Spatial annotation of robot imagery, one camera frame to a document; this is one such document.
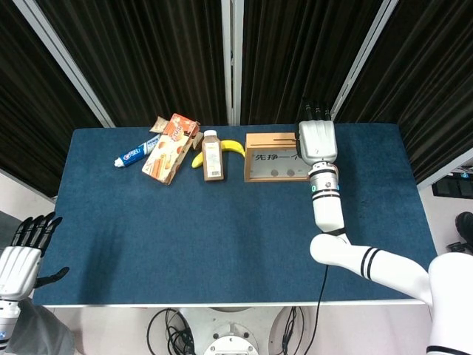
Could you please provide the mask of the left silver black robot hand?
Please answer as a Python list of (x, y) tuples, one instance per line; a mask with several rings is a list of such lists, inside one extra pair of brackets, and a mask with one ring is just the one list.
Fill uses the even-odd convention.
[(32, 290), (58, 282), (67, 275), (68, 267), (50, 276), (38, 275), (52, 235), (62, 220), (51, 212), (21, 222), (1, 254), (2, 300), (19, 302), (30, 296)]

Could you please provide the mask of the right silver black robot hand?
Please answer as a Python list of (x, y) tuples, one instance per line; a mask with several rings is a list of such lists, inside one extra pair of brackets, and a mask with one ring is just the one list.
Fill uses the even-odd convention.
[(295, 135), (298, 156), (308, 166), (322, 161), (335, 162), (338, 154), (335, 125), (324, 104), (302, 99)]

